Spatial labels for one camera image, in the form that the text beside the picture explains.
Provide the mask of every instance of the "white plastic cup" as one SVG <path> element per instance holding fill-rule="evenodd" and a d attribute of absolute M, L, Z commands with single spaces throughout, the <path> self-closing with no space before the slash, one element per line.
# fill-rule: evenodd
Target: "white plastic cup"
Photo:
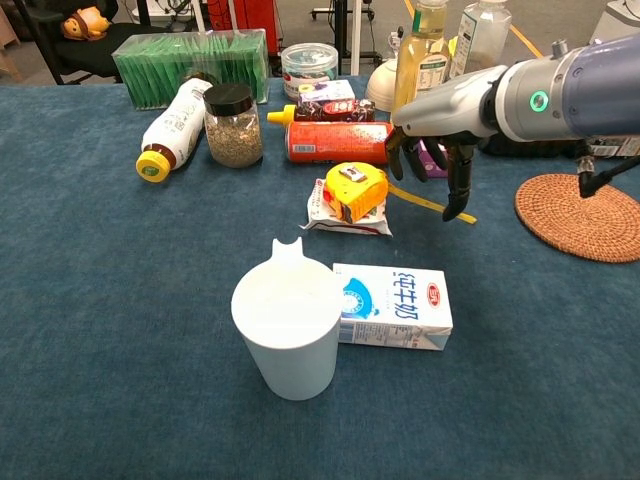
<path fill-rule="evenodd" d="M 271 258 L 238 283 L 231 313 L 269 388 L 308 400 L 329 386 L 336 368 L 342 286 L 302 253 L 302 239 L 273 241 Z"/>

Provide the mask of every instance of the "red can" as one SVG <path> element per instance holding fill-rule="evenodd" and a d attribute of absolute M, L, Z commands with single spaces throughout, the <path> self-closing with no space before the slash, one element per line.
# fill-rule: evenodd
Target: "red can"
<path fill-rule="evenodd" d="M 285 145 L 292 163 L 364 162 L 386 165 L 385 122 L 293 122 Z"/>

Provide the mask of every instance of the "stuffed toy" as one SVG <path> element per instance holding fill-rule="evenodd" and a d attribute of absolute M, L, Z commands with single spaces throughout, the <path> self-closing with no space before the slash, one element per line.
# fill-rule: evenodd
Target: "stuffed toy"
<path fill-rule="evenodd" d="M 62 34 L 70 40 L 100 40 L 109 28 L 109 20 L 96 7 L 78 10 L 60 26 Z"/>

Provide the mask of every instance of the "black jar lid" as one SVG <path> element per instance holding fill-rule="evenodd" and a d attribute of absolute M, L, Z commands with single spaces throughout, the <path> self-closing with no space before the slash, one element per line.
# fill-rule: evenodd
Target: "black jar lid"
<path fill-rule="evenodd" d="M 204 92 L 202 98 L 207 112 L 216 117 L 239 115 L 253 105 L 251 89 L 239 83 L 214 85 Z"/>

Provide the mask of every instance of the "robotic arm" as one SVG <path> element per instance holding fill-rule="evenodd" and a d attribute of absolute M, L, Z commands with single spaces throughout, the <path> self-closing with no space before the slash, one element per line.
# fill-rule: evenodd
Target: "robotic arm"
<path fill-rule="evenodd" d="M 448 170 L 449 203 L 443 220 L 466 207 L 474 145 L 502 133 L 516 142 L 585 139 L 640 134 L 640 35 L 568 51 L 564 41 L 553 55 L 497 66 L 456 77 L 398 109 L 385 145 L 393 175 L 402 179 L 400 150 L 414 174 L 426 181 L 418 158 L 424 142 L 440 168 Z M 438 148 L 447 149 L 447 160 Z M 594 175 L 582 142 L 580 193 L 593 195 L 614 175 L 640 163 L 633 158 Z"/>

